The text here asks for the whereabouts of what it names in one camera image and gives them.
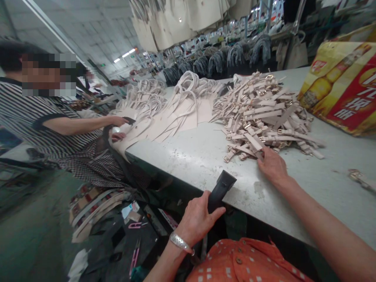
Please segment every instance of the pink scissors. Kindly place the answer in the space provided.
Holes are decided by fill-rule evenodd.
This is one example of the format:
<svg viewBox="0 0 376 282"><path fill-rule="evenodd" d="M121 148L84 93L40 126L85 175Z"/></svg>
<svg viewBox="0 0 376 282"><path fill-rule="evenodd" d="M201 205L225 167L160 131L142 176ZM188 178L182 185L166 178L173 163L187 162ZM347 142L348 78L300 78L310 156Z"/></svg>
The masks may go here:
<svg viewBox="0 0 376 282"><path fill-rule="evenodd" d="M138 239L137 243L136 243L136 247L135 247L135 249L133 251L132 262L130 264L130 270L129 270L129 277L132 276L132 270L136 267L138 253L140 251L140 244L141 244L141 239Z"/></svg>
<svg viewBox="0 0 376 282"><path fill-rule="evenodd" d="M128 225L128 228L129 229L138 229L138 228L141 228L141 226L144 226L145 224L148 224L148 223L147 222L145 222L145 223L142 223L142 222L131 223L130 225Z"/></svg>

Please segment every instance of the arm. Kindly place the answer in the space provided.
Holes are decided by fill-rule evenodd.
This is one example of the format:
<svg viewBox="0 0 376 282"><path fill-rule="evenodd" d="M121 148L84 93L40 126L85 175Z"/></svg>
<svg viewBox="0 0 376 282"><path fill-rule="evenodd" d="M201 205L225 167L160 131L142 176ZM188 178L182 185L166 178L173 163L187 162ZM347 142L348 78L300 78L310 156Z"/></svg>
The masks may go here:
<svg viewBox="0 0 376 282"><path fill-rule="evenodd" d="M376 281L376 252L288 176L286 163L264 149L259 167L295 210L341 281Z"/></svg>
<svg viewBox="0 0 376 282"><path fill-rule="evenodd" d="M58 117L43 122L43 126L60 133L61 135L84 134L107 125L122 126L127 120L118 116L104 116L92 119L70 119Z"/></svg>
<svg viewBox="0 0 376 282"><path fill-rule="evenodd" d="M174 281L176 272L186 256L186 252L169 241L144 282Z"/></svg>
<svg viewBox="0 0 376 282"><path fill-rule="evenodd" d="M206 190L202 197L189 201L185 213L175 233L182 238L190 247L213 227L214 223L226 211L224 207L216 209L212 214L208 213L208 198L210 192ZM144 282L173 281L176 272L187 253L178 248L171 241L167 243L161 257L155 264Z"/></svg>

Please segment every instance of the beer bottle image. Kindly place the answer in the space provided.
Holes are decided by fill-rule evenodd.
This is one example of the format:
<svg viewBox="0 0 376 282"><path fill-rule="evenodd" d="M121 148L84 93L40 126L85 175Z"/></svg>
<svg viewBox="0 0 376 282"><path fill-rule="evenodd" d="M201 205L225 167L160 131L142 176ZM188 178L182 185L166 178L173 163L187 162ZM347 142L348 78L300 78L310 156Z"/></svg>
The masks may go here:
<svg viewBox="0 0 376 282"><path fill-rule="evenodd" d="M300 104L304 108L312 108L320 100L325 98L333 88L334 83L352 66L352 64L367 53L371 46L363 43L354 49L349 55L343 58L326 75L316 79L300 99Z"/></svg>

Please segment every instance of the cardboard box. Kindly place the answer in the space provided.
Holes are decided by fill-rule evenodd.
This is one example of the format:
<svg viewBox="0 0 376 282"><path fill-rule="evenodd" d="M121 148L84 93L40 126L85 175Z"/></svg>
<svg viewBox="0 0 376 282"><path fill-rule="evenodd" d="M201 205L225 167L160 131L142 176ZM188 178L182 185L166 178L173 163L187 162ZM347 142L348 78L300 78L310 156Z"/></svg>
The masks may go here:
<svg viewBox="0 0 376 282"><path fill-rule="evenodd" d="M362 34L373 36L373 29ZM315 116L354 136L375 133L376 43L323 43L298 100Z"/></svg>

